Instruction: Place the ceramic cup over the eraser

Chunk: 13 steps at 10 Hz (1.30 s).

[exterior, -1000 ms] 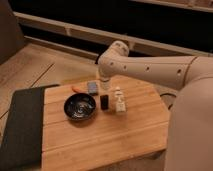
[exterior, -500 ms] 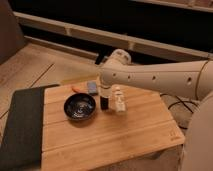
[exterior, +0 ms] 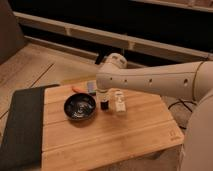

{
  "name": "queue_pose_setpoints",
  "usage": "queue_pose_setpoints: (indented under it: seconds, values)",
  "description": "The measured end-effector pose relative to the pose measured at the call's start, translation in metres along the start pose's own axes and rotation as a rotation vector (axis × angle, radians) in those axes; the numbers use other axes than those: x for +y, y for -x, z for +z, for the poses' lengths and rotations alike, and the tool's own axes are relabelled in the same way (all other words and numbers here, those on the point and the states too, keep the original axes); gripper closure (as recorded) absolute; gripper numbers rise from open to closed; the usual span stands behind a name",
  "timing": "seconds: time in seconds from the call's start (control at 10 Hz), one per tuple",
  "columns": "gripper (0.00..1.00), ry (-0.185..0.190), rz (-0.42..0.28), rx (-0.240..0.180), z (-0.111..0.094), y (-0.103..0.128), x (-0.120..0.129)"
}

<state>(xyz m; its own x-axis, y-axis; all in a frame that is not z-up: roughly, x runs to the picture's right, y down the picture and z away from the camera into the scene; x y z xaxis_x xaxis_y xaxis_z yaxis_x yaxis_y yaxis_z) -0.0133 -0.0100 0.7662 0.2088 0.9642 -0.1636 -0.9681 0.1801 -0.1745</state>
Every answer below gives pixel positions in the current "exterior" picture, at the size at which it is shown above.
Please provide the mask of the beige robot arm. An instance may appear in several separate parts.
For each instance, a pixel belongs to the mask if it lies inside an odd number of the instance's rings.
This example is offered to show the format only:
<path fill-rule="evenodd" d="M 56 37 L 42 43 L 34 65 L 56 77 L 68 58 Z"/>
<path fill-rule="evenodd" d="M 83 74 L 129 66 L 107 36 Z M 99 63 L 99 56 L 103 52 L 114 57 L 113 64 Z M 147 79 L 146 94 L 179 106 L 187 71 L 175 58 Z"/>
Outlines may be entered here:
<path fill-rule="evenodd" d="M 186 100 L 213 101 L 213 61 L 127 69 L 127 60 L 110 54 L 96 75 L 97 88 L 121 88 Z"/>

